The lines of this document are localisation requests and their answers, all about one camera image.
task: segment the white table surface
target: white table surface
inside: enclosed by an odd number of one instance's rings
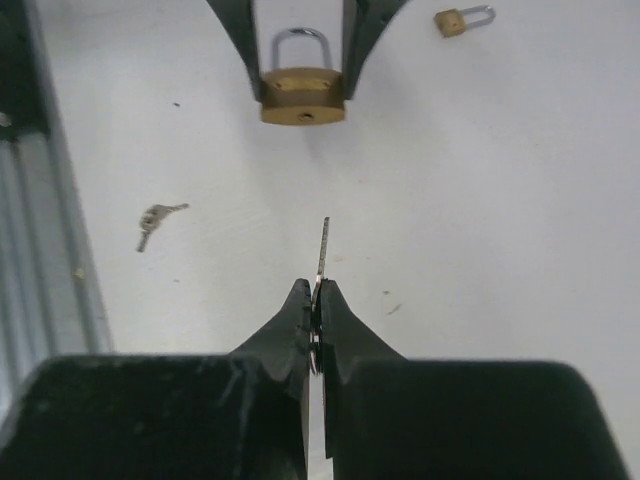
[[[496,0],[444,40],[432,17],[460,1],[401,11],[347,122],[287,128],[259,122],[204,0],[38,0],[116,348],[233,349],[314,277],[330,215],[327,274],[392,347],[571,363],[640,475],[640,6]],[[258,0],[263,65],[300,25],[339,59],[340,19],[339,0]],[[136,253],[141,213],[182,202]]]

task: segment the key blade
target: key blade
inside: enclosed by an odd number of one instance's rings
[[[316,282],[324,279],[324,265],[327,261],[327,242],[329,241],[329,217],[325,217],[322,227],[322,242],[320,243],[320,260],[318,261],[318,274]]]
[[[329,241],[329,217],[325,217],[324,226],[322,227],[322,241],[320,243],[320,260],[318,261],[318,273],[316,275],[316,285],[313,289],[311,297],[311,311],[316,311],[318,303],[318,294],[320,293],[320,285],[324,280],[324,266],[327,261],[327,243]]]
[[[136,248],[136,252],[142,253],[144,252],[145,247],[147,246],[147,242],[149,241],[150,232],[142,232],[142,238],[138,243],[138,248]]]

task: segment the small brass padlock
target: small brass padlock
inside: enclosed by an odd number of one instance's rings
[[[475,22],[467,23],[464,17],[476,13],[484,13],[486,17],[476,20]],[[451,10],[438,12],[436,16],[433,17],[440,33],[442,33],[442,36],[445,38],[462,35],[472,28],[489,25],[495,18],[496,11],[490,5],[478,5],[477,7],[465,8],[464,10],[452,8]]]
[[[320,42],[324,68],[280,68],[280,43],[294,36]],[[342,73],[332,69],[327,38],[311,28],[278,33],[271,44],[272,71],[262,75],[262,121],[277,125],[322,125],[345,118]]]

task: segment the silver key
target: silver key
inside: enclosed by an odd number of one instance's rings
[[[189,208],[188,203],[182,203],[173,207],[168,207],[165,205],[154,205],[151,208],[147,209],[147,211],[144,212],[144,215],[142,215],[142,218],[140,219],[142,238],[140,239],[140,243],[138,243],[138,248],[136,249],[136,251],[140,253],[144,252],[144,249],[147,246],[147,242],[149,241],[149,237],[160,227],[160,223],[167,217],[167,215],[173,212],[184,210],[185,208]]]

